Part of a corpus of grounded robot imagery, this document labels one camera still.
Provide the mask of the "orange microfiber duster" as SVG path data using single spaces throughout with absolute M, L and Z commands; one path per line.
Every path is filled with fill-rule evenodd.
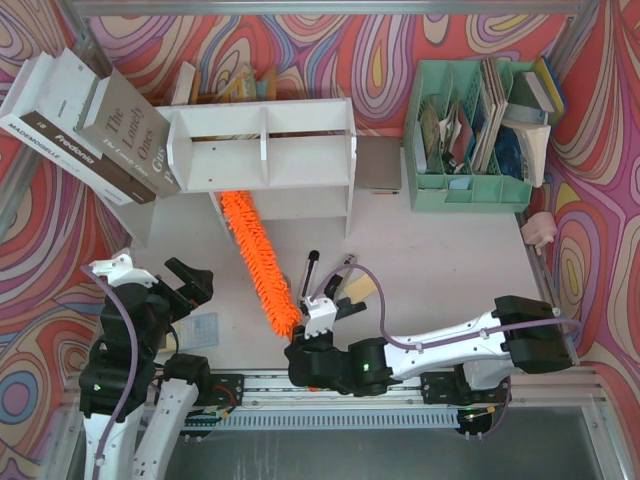
M 277 263 L 268 234 L 248 191 L 228 191 L 220 195 L 222 211 L 239 246 L 254 289 L 272 330 L 293 339 L 301 311 L 294 304 L 291 289 Z

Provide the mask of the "white black utility knife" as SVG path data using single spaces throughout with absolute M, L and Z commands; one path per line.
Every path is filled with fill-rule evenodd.
M 307 256 L 307 260 L 303 269 L 303 276 L 299 288 L 298 293 L 298 303 L 301 304 L 304 302 L 304 298 L 307 295 L 309 290 L 309 285 L 312 283 L 312 277 L 314 274 L 314 269 L 316 263 L 318 262 L 320 257 L 320 252 L 318 250 L 311 250 Z

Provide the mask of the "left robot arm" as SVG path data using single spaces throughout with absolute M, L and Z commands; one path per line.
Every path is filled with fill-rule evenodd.
M 213 296 L 213 274 L 175 257 L 165 263 L 173 289 L 118 255 L 83 266 L 106 298 L 102 333 L 79 379 L 87 479 L 162 479 L 190 409 L 211 387 L 206 358 L 156 355 L 173 324 Z

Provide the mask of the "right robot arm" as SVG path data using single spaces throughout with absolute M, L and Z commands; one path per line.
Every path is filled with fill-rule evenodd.
M 310 387 L 354 397 L 383 395 L 392 385 L 441 368 L 455 368 L 465 392 L 488 391 L 517 372 L 546 374 L 573 361 L 565 329 L 575 322 L 554 314 L 542 301 L 502 296 L 493 310 L 420 335 L 387 333 L 350 344 L 334 344 L 335 304 L 307 300 L 309 321 L 294 328 L 284 354 L 288 377 Z

